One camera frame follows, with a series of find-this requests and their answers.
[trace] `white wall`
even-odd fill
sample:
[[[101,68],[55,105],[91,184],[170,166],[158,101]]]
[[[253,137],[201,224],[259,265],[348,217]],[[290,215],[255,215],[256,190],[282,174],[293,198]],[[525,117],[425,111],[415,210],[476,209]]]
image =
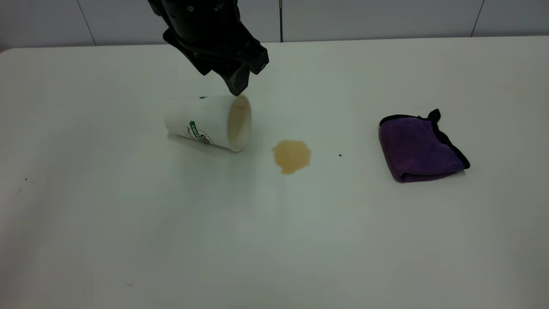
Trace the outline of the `white wall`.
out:
[[[473,36],[549,35],[549,0],[485,0]]]
[[[284,41],[549,34],[549,0],[283,0]],[[244,25],[280,41],[278,0],[239,0]],[[163,44],[147,0],[1,0],[0,51]]]
[[[97,45],[165,44],[167,29],[147,0],[79,0]],[[262,42],[280,42],[278,0],[238,1],[243,24]]]
[[[284,41],[470,36],[482,0],[284,0]]]
[[[92,36],[76,0],[0,1],[0,51],[89,45]]]

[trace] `black towel trim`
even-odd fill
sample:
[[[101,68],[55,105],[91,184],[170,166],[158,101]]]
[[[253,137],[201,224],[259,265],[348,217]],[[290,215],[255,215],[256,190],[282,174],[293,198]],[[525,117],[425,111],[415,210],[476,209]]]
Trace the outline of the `black towel trim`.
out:
[[[425,121],[430,121],[433,124],[433,132],[435,133],[436,138],[444,145],[448,145],[450,149],[453,150],[453,152],[456,154],[457,158],[460,159],[460,161],[463,163],[463,168],[468,169],[471,167],[471,164],[469,163],[469,160],[463,155],[463,153],[452,144],[450,139],[446,134],[444,134],[442,131],[439,130],[439,126],[436,124],[440,120],[440,111],[439,109],[435,109],[434,111],[429,113],[429,116],[427,118],[423,118],[421,116],[410,116],[410,115],[391,115],[383,118],[379,122],[379,126],[382,126],[382,124],[388,122],[389,120],[399,119],[399,118],[418,118]]]

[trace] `green logo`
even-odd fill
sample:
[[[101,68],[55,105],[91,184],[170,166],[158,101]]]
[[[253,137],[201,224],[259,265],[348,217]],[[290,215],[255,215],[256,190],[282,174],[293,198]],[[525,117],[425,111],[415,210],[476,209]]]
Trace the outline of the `green logo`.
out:
[[[191,129],[193,130],[194,137],[197,138],[197,140],[204,142],[202,138],[200,138],[200,135],[198,134],[197,125],[194,122],[189,122],[189,125],[191,126]]]

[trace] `brown liquid stain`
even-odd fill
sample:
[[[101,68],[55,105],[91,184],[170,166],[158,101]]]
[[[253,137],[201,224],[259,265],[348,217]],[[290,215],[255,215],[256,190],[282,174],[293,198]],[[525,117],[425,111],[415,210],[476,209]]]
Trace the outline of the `brown liquid stain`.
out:
[[[283,140],[272,148],[274,162],[282,168],[282,174],[289,175],[311,162],[311,150],[302,141]]]

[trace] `microfiber cloth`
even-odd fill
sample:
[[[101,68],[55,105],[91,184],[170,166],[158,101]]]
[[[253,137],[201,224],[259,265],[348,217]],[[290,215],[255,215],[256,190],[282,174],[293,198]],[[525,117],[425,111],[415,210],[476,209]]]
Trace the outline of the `microfiber cloth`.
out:
[[[393,177],[402,183],[443,178],[470,167],[436,124],[440,112],[428,118],[392,115],[379,123],[379,139]]]

